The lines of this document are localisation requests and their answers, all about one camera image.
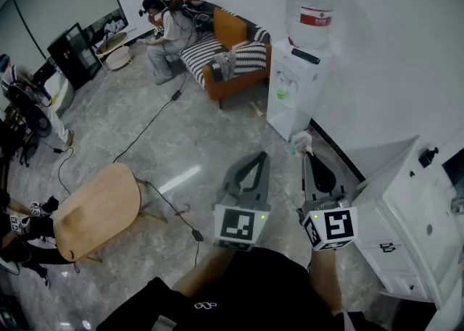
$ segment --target red label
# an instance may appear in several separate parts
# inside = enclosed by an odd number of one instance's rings
[[[332,17],[320,18],[314,17],[312,15],[301,14],[300,20],[301,23],[311,26],[329,26],[332,22]]]

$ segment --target marble floor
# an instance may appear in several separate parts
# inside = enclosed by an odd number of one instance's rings
[[[134,44],[130,49],[133,63],[108,74],[100,70],[76,93],[62,118],[75,131],[74,154],[60,174],[70,191],[111,163],[185,78],[181,73],[171,82],[156,86],[144,64],[143,46]],[[205,237],[200,259],[212,246],[211,205],[225,171],[253,151],[268,152],[268,203],[273,210],[260,245],[280,251],[306,267],[311,247],[295,212],[304,201],[301,160],[288,155],[284,139],[269,126],[265,116],[256,115],[248,103],[251,100],[265,111],[267,88],[256,85],[226,99],[220,111],[187,74],[182,96],[167,106],[119,161],[157,187],[192,167],[199,168],[194,176],[167,191],[165,197],[180,210],[190,209],[183,216]],[[54,135],[46,141],[63,147]],[[356,186],[355,177],[316,133],[313,148],[340,164],[347,185]],[[59,200],[65,198],[67,193],[58,181],[59,165],[65,157],[41,144],[28,169],[17,160],[12,162],[10,194],[25,204],[45,201],[51,195]],[[48,266],[50,288],[29,269],[21,269],[18,277],[1,273],[9,276],[3,277],[3,282],[9,280],[10,290],[19,298],[35,330],[83,330],[83,320],[93,330],[153,277],[159,276],[172,285],[193,267],[196,242],[187,226],[153,190],[142,188],[142,201],[144,209],[165,216],[169,223],[141,219],[127,234],[99,250],[103,264],[81,262],[80,274],[71,265]],[[355,246],[339,249],[337,261],[346,308],[365,311],[368,318],[388,323],[393,305],[378,294],[380,282]]]

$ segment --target person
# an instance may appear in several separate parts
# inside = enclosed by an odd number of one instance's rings
[[[313,251],[308,273],[266,248],[214,247],[172,290],[154,278],[97,331],[148,331],[160,316],[176,331],[383,330],[360,312],[343,311],[333,250]]]
[[[70,147],[73,144],[74,132],[66,130],[63,122],[59,119],[53,106],[44,105],[43,101],[47,99],[40,89],[33,83],[33,75],[29,70],[22,65],[12,65],[11,59],[8,55],[2,54],[0,56],[0,74],[1,74],[1,89],[4,96],[8,99],[8,87],[12,84],[19,85],[42,109],[45,115],[50,120],[51,126],[57,132],[59,138]]]
[[[28,214],[28,209],[20,202],[10,198],[9,194],[0,189],[0,237],[1,250],[0,257],[7,263],[15,261],[21,263],[22,267],[36,272],[49,285],[49,276],[47,270],[40,264],[72,264],[62,257],[58,248],[39,248],[31,245],[28,241],[36,238],[45,237],[54,239],[53,220],[50,217],[29,217],[30,230],[24,235],[17,235],[12,230],[10,215],[5,213],[6,210],[21,212],[23,215]],[[42,209],[48,213],[53,212],[58,207],[58,201],[50,198],[48,203],[42,206]]]
[[[157,85],[174,78],[166,56],[178,55],[197,40],[193,20],[184,16],[176,5],[174,0],[144,0],[142,3],[148,12],[148,21],[155,27],[163,26],[165,30],[163,37],[157,40],[141,40],[147,45],[147,62]]]

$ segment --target remote control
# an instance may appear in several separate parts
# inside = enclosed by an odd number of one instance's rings
[[[317,58],[316,56],[312,56],[309,53],[304,53],[303,51],[301,51],[299,49],[293,48],[291,50],[291,53],[294,56],[298,56],[299,58],[303,58],[303,59],[307,60],[308,62],[311,62],[311,63],[314,63],[314,64],[319,64],[319,62],[320,62],[320,58]]]

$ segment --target white cabinet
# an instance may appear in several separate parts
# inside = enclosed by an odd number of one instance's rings
[[[313,64],[291,54],[287,40],[273,44],[270,64],[268,122],[286,140],[307,128],[326,79],[331,54],[306,51],[320,58]]]
[[[450,211],[450,180],[440,164],[419,164],[422,150],[416,139],[360,185],[355,244],[389,295],[440,309],[464,269],[463,228]]]

